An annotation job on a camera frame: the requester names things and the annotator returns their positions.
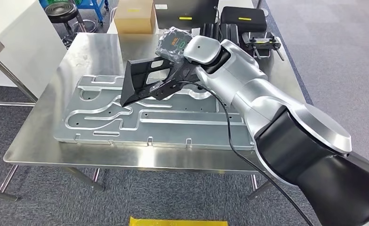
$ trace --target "silver robot arm segment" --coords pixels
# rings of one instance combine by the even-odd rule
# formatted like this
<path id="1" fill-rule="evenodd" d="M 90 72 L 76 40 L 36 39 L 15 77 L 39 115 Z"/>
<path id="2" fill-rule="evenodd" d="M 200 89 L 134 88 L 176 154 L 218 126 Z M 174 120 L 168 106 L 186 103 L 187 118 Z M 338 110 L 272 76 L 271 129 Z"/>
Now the silver robot arm segment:
<path id="1" fill-rule="evenodd" d="M 229 40 L 196 36 L 184 56 L 200 64 L 201 82 L 244 118 L 261 163 L 300 187 L 324 226 L 369 226 L 369 161 L 352 152 L 343 127 L 272 85 Z"/>

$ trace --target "yellow tape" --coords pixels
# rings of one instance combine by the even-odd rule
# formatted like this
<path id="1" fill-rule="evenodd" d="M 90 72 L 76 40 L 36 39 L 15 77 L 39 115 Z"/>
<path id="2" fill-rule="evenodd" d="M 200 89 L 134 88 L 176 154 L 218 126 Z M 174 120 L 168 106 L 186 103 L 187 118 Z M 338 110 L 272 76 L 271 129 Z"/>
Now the yellow tape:
<path id="1" fill-rule="evenodd" d="M 139 12 L 139 11 L 140 11 L 140 9 L 138 9 L 138 8 L 129 8 L 128 9 L 129 13 L 135 13 L 135 12 Z"/>
<path id="2" fill-rule="evenodd" d="M 239 17 L 239 20 L 249 20 L 249 21 L 251 21 L 251 18 Z"/>
<path id="3" fill-rule="evenodd" d="M 155 220 L 130 217 L 129 226 L 227 226 L 227 221 Z"/>

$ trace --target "floor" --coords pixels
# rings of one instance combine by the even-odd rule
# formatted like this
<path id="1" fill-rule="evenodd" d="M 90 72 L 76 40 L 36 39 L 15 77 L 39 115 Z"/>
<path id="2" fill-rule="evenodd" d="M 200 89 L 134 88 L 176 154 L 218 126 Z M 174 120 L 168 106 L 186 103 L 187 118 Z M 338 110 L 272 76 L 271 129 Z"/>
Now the floor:
<path id="1" fill-rule="evenodd" d="M 305 98 L 340 121 L 353 135 L 354 150 L 369 158 L 369 0 L 366 5 L 357 0 L 266 1 L 269 29 L 285 41 Z M 96 21 L 91 11 L 81 14 Z M 64 28 L 56 29 L 64 35 Z M 16 88 L 0 87 L 0 101 L 27 100 Z M 0 107 L 0 184 L 10 167 L 1 157 L 30 110 Z M 92 169 L 84 171 L 92 174 Z M 247 175 L 103 170 L 100 181 L 107 188 L 102 193 L 59 169 L 19 167 L 7 192 L 22 200 L 0 201 L 0 225 L 125 226 L 129 216 L 227 220 L 236 226 L 306 225 L 275 189 L 247 201 Z M 320 225 L 300 191 L 283 187 Z"/>
<path id="2" fill-rule="evenodd" d="M 266 0 L 315 106 L 369 159 L 369 0 Z"/>

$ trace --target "robotic arm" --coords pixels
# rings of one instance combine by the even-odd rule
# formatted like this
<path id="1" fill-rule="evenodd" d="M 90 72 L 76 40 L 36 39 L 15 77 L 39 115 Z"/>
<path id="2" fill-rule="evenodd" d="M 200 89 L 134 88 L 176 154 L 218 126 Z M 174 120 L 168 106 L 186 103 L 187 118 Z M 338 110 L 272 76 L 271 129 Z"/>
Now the robotic arm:
<path id="1" fill-rule="evenodd" d="M 369 226 L 369 161 L 352 152 L 344 128 L 273 86 L 258 63 L 229 40 L 196 36 L 184 57 L 188 62 L 179 68 L 164 62 L 172 73 L 149 86 L 133 79 L 133 65 L 147 63 L 128 63 L 131 78 L 125 76 L 121 105 L 163 99 L 183 87 L 178 81 L 200 80 L 241 114 L 263 166 L 279 181 L 298 186 L 322 225 Z"/>

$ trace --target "black stool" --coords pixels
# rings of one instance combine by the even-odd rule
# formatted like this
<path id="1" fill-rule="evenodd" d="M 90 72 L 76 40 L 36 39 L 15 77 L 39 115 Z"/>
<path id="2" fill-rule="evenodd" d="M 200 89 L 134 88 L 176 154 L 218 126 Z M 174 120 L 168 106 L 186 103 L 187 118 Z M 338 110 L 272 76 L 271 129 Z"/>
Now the black stool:
<path id="1" fill-rule="evenodd" d="M 72 31 L 72 28 L 68 24 L 68 21 L 78 17 L 79 10 L 75 4 L 69 2 L 57 2 L 48 5 L 45 8 L 46 15 L 53 24 L 63 23 L 67 29 L 68 35 L 64 36 L 63 43 L 65 47 L 69 48 L 76 36 L 76 32 Z M 82 18 L 78 19 L 78 23 L 82 32 L 86 32 L 85 25 L 83 24 Z"/>

